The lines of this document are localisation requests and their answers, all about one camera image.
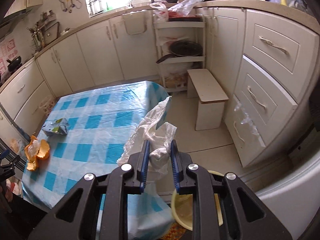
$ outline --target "open drawer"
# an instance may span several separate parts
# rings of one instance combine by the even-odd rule
[[[225,123],[237,149],[241,164],[246,167],[263,152],[266,146],[260,135],[253,134],[252,127],[248,123],[241,124],[245,115],[241,109],[235,111],[237,106],[239,106],[239,100],[233,95],[228,106]]]
[[[274,78],[246,56],[242,59],[235,95],[266,145],[284,128],[298,106]]]

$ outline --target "white stool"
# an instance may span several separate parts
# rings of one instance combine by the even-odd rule
[[[228,96],[207,69],[188,70],[188,98],[199,97],[196,131],[218,128]]]

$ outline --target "silver screw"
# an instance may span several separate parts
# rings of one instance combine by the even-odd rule
[[[227,173],[226,177],[227,179],[234,180],[236,178],[236,175],[232,172],[229,172]]]
[[[132,169],[132,166],[129,163],[123,164],[121,166],[121,170],[123,170],[123,171],[129,171],[131,169]]]
[[[198,168],[199,168],[199,166],[197,164],[195,164],[195,163],[191,163],[191,164],[188,165],[188,169],[192,170],[192,171],[195,171]]]
[[[84,176],[84,179],[85,180],[92,180],[94,178],[94,175],[92,173],[87,173],[85,176]]]

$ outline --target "tiled floor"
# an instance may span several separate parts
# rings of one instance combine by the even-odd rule
[[[170,110],[166,120],[177,127],[175,139],[181,152],[190,154],[192,160],[212,171],[225,174],[234,172],[244,181],[249,181],[249,187],[259,190],[270,183],[270,180],[262,176],[255,178],[256,172],[266,174],[268,178],[269,163],[262,163],[254,167],[243,168],[232,138],[224,122],[216,129],[195,131],[198,99],[187,98],[186,92],[176,93],[172,96]],[[277,178],[290,168],[287,158],[272,160],[276,163],[272,174]],[[159,193],[170,193],[174,190],[171,165],[168,165],[168,175],[157,182]]]

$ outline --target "checkered tablecloth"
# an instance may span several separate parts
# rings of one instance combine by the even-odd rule
[[[163,87],[144,81],[62,97],[45,123],[65,117],[70,129],[66,136],[47,137],[43,131],[39,133],[38,139],[50,144],[51,157],[41,161],[37,171],[24,171],[24,198],[50,209],[86,173],[110,173],[117,167],[124,143],[136,126],[167,96]],[[168,212],[161,200],[153,204],[153,210]],[[128,209],[138,210],[133,206]]]

